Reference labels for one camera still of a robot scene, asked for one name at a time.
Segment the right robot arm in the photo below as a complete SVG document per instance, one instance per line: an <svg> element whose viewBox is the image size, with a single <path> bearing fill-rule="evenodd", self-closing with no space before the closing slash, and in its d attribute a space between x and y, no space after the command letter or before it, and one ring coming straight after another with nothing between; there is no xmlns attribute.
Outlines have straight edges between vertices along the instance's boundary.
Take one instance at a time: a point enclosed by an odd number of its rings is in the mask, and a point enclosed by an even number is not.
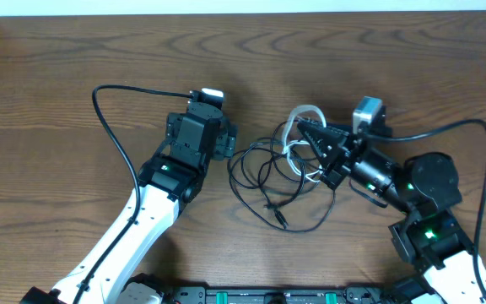
<svg viewBox="0 0 486 304"><path fill-rule="evenodd" d="M453 159L441 152L413 156L398 164L375 148L395 143L383 120L355 128L303 121L297 126L323 168L332 190L349 179L372 192L370 201L392 206L404 220L390 225L400 258L416 273L382 291L384 303L486 303L486 270L473 238L451 207L462 201Z"/></svg>

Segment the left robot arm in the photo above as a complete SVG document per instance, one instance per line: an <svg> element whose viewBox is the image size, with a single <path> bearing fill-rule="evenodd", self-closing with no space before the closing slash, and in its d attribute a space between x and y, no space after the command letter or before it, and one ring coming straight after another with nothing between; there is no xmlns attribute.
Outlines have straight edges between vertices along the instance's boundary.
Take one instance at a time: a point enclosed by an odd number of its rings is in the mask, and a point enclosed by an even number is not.
<svg viewBox="0 0 486 304"><path fill-rule="evenodd" d="M211 160L234 153L237 129L220 104L191 102L171 113L162 143L140 169L121 213L86 257L49 291L30 288L23 303L159 303L161 295L135 282L145 254L201 191Z"/></svg>

